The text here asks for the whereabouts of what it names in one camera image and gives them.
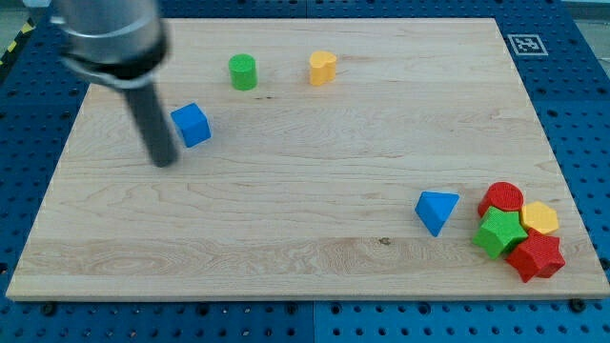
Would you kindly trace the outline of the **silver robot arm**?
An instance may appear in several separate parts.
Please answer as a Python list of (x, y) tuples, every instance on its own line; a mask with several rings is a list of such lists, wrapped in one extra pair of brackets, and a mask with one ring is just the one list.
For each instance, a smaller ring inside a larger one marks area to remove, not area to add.
[(62, 62), (87, 82), (135, 90), (153, 81), (169, 49), (156, 0), (54, 0), (66, 35)]

